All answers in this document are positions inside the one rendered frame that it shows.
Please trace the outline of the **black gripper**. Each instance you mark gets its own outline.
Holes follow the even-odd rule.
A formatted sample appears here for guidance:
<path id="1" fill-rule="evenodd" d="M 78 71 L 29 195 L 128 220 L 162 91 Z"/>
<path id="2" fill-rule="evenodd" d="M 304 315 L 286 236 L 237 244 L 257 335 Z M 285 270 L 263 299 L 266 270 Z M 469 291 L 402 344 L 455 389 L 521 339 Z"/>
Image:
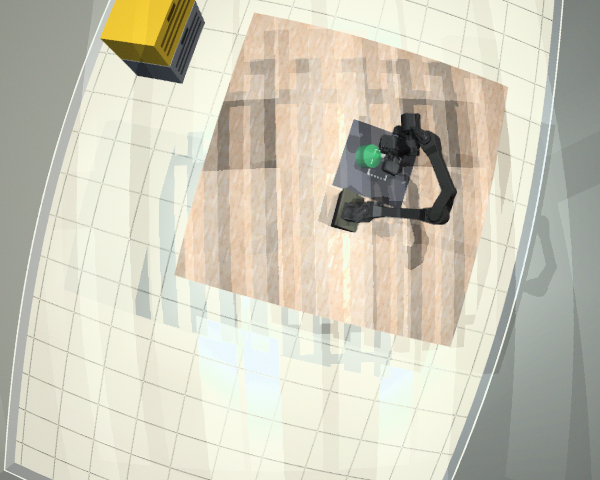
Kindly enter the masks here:
<path id="1" fill-rule="evenodd" d="M 402 150 L 401 150 L 401 148 L 399 146 L 399 142 L 405 136 L 407 137 L 409 135 L 404 135 L 404 133 L 401 130 L 401 125 L 395 126 L 392 132 L 393 132 L 393 134 L 396 134 L 399 137 L 398 140 L 397 140 L 396 148 L 395 148 L 395 150 L 397 152 L 394 153 L 394 154 L 391 154 L 391 155 L 390 154 L 385 155 L 385 157 L 383 158 L 384 161 L 382 163 L 383 164 L 382 171 L 384 171 L 387 174 L 390 174 L 392 176 L 396 176 L 396 175 L 398 175 L 399 168 L 400 168 L 400 166 L 398 165 L 399 161 L 400 161 L 399 157 L 404 158 L 404 155 L 410 156 L 410 153 L 405 154 L 405 153 L 402 152 Z"/>

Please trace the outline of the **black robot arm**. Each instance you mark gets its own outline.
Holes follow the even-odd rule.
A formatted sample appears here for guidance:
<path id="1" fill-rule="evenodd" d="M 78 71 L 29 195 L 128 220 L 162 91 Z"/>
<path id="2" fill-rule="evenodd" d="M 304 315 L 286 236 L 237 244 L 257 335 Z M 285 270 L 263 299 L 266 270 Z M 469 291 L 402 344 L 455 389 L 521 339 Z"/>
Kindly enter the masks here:
<path id="1" fill-rule="evenodd" d="M 384 207 L 384 202 L 347 203 L 345 202 L 341 218 L 348 222 L 369 223 L 374 218 L 393 217 L 400 219 L 420 220 L 432 225 L 445 225 L 450 219 L 457 189 L 453 185 L 442 154 L 439 136 L 431 131 L 421 129 L 420 114 L 403 113 L 401 115 L 401 130 L 405 136 L 399 146 L 403 153 L 419 156 L 420 147 L 430 159 L 438 179 L 441 193 L 432 207 L 421 209 Z M 399 137 L 398 137 L 399 138 Z M 379 143 L 380 153 L 388 155 L 396 153 L 398 138 L 382 135 Z"/>

